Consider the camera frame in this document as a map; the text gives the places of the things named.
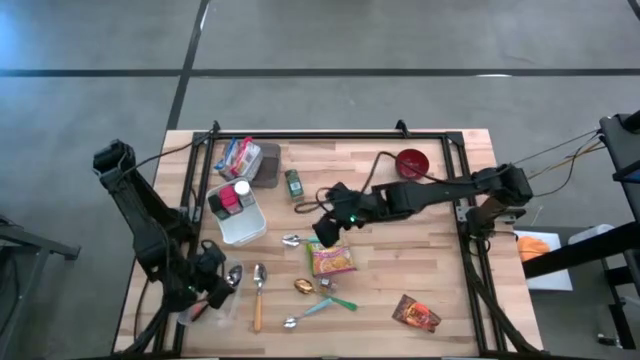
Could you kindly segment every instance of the gold egg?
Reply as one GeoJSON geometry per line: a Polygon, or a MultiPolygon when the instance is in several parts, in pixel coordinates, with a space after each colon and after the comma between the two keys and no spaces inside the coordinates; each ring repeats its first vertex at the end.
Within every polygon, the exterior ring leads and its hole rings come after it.
{"type": "Polygon", "coordinates": [[[313,292],[313,284],[307,279],[297,279],[293,282],[293,286],[303,294],[309,294],[313,292]]]}

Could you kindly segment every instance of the red cap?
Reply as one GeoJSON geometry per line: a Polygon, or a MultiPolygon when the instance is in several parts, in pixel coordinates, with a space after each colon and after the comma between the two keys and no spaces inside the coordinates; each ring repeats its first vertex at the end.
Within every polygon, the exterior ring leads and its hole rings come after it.
{"type": "Polygon", "coordinates": [[[233,190],[233,186],[231,185],[225,186],[222,189],[220,189],[220,191],[218,192],[218,196],[220,196],[220,199],[222,199],[223,201],[224,199],[228,199],[228,198],[234,198],[234,199],[238,198],[236,196],[236,192],[233,190]]]}

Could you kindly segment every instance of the bottle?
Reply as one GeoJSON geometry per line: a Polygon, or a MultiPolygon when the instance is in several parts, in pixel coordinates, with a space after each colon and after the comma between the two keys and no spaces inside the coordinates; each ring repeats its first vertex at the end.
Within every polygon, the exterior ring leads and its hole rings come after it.
{"type": "Polygon", "coordinates": [[[247,207],[256,202],[256,199],[253,197],[251,193],[251,187],[249,183],[245,180],[238,181],[234,186],[233,190],[238,195],[238,199],[240,200],[240,204],[242,207],[247,207]]]}
{"type": "Polygon", "coordinates": [[[289,190],[291,200],[294,202],[304,200],[304,190],[302,189],[298,172],[295,169],[287,170],[284,173],[284,177],[287,179],[287,190],[289,190]]]}
{"type": "Polygon", "coordinates": [[[233,186],[225,186],[220,189],[218,193],[222,206],[227,210],[230,215],[235,215],[242,211],[242,206],[238,201],[238,195],[233,191],[233,186]]]}

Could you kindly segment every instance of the wire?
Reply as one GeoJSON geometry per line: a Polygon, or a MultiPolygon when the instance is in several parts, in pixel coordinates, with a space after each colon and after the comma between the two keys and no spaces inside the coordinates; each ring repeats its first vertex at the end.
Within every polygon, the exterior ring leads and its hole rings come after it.
{"type": "Polygon", "coordinates": [[[123,173],[122,173],[122,175],[120,176],[120,180],[122,180],[125,176],[129,175],[131,172],[133,172],[134,170],[136,170],[136,169],[137,169],[137,168],[139,168],[140,166],[142,166],[142,165],[144,165],[144,164],[148,163],[149,161],[153,161],[153,160],[155,160],[155,159],[159,159],[159,158],[161,158],[161,157],[163,157],[163,156],[165,156],[165,155],[173,154],[173,153],[176,153],[176,152],[178,152],[178,151],[180,151],[180,150],[184,150],[184,149],[188,148],[188,147],[189,147],[189,146],[191,146],[191,145],[198,147],[198,146],[200,146],[200,144],[202,144],[202,143],[204,143],[205,141],[207,141],[207,139],[209,139],[209,137],[210,137],[211,135],[213,135],[213,134],[214,134],[214,129],[212,128],[211,130],[207,131],[204,135],[202,135],[200,138],[198,138],[198,139],[193,139],[193,141],[191,141],[191,142],[190,142],[190,143],[188,143],[188,144],[185,144],[185,145],[180,146],[180,147],[178,147],[178,148],[175,148],[175,149],[173,149],[173,150],[169,150],[169,151],[167,151],[167,152],[163,152],[163,153],[160,153],[160,154],[158,154],[158,155],[154,155],[154,156],[152,156],[152,157],[150,157],[150,158],[147,158],[147,159],[143,160],[142,162],[140,162],[140,163],[136,164],[135,166],[133,166],[133,167],[131,167],[131,168],[127,169],[125,172],[123,172],[123,173]]]}
{"type": "MultiPolygon", "coordinates": [[[[534,195],[533,197],[543,197],[543,196],[547,196],[547,195],[551,195],[551,194],[555,194],[558,191],[562,190],[565,186],[567,186],[567,184],[569,183],[569,180],[571,180],[571,175],[573,175],[573,167],[576,163],[576,159],[578,158],[578,154],[580,153],[580,151],[582,150],[583,147],[585,147],[589,141],[587,141],[587,143],[585,143],[584,145],[582,145],[581,147],[578,148],[578,150],[576,151],[575,155],[571,158],[571,167],[569,168],[569,174],[567,175],[567,179],[564,181],[564,183],[562,183],[562,185],[560,185],[560,187],[558,187],[555,190],[552,191],[548,191],[546,193],[542,193],[542,194],[538,194],[538,195],[534,195]]],[[[556,167],[560,167],[564,165],[564,163],[562,164],[558,164],[556,167]]]]}
{"type": "Polygon", "coordinates": [[[514,161],[514,162],[513,162],[513,165],[519,164],[519,163],[521,163],[521,162],[524,162],[524,161],[527,161],[527,160],[533,159],[534,157],[537,157],[537,156],[540,156],[540,155],[542,155],[542,154],[548,153],[548,152],[549,152],[549,151],[551,151],[551,150],[555,150],[555,149],[557,149],[557,148],[559,148],[559,147],[561,147],[561,146],[563,146],[563,145],[569,144],[569,143],[574,142],[574,141],[576,141],[576,140],[578,140],[578,139],[582,139],[583,137],[588,136],[588,135],[590,135],[590,134],[593,134],[593,133],[595,133],[596,131],[598,131],[598,129],[596,129],[596,130],[591,130],[591,131],[586,132],[586,133],[584,133],[584,134],[582,134],[582,135],[576,136],[576,137],[574,137],[573,139],[567,140],[567,141],[565,141],[565,142],[563,142],[563,143],[560,143],[560,144],[558,144],[558,145],[552,146],[552,147],[550,147],[550,148],[548,148],[548,149],[542,150],[542,151],[540,151],[540,152],[538,152],[538,153],[535,153],[535,154],[533,154],[533,155],[527,156],[527,157],[525,157],[525,158],[523,158],[523,159],[520,159],[520,160],[518,160],[518,161],[514,161]]]}
{"type": "Polygon", "coordinates": [[[13,313],[18,306],[18,301],[20,300],[20,280],[18,279],[18,264],[16,263],[15,255],[13,252],[11,253],[11,262],[13,264],[13,283],[15,287],[15,297],[13,299],[13,304],[11,305],[11,310],[9,311],[9,315],[4,320],[2,327],[0,328],[0,337],[4,334],[4,330],[7,328],[9,321],[13,317],[13,313]]]}
{"type": "MultiPolygon", "coordinates": [[[[581,148],[585,147],[585,146],[586,146],[586,145],[587,145],[591,140],[593,140],[593,139],[594,139],[594,138],[589,139],[589,141],[587,141],[584,145],[582,145],[581,147],[579,147],[579,148],[578,148],[578,150],[576,150],[576,151],[579,151],[581,148]]],[[[559,168],[559,167],[561,167],[561,166],[564,166],[564,165],[568,164],[568,163],[569,163],[569,161],[571,161],[571,159],[572,159],[572,158],[574,158],[574,157],[577,159],[577,158],[579,158],[579,157],[580,157],[580,156],[582,156],[582,155],[585,155],[585,154],[588,154],[588,153],[594,152],[594,151],[596,151],[596,149],[594,149],[594,148],[595,148],[596,146],[598,146],[599,144],[600,144],[600,141],[598,141],[598,142],[596,142],[595,144],[593,144],[593,145],[589,146],[587,149],[585,149],[584,151],[580,152],[580,153],[579,153],[579,154],[577,154],[577,155],[576,155],[574,152],[571,152],[571,154],[569,154],[569,155],[565,156],[565,160],[563,160],[563,161],[561,161],[560,163],[555,164],[555,165],[549,165],[549,166],[547,166],[546,168],[544,168],[542,171],[539,171],[539,172],[537,172],[537,173],[535,173],[535,174],[533,174],[533,175],[529,176],[527,179],[528,179],[528,180],[531,180],[531,179],[533,179],[533,178],[538,177],[539,175],[542,175],[542,174],[547,173],[547,172],[549,172],[549,171],[551,171],[551,170],[554,170],[554,169],[557,169],[557,168],[559,168]]],[[[597,150],[601,150],[601,149],[604,149],[604,148],[605,148],[604,146],[601,146],[601,147],[597,148],[597,150]]]]}

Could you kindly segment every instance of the red bowl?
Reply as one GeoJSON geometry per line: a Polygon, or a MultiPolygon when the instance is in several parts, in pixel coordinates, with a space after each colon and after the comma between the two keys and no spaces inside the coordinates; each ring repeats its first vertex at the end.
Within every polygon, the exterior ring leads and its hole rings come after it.
{"type": "Polygon", "coordinates": [[[416,149],[402,150],[396,157],[396,172],[400,177],[408,180],[418,180],[429,171],[429,159],[416,149]]]}

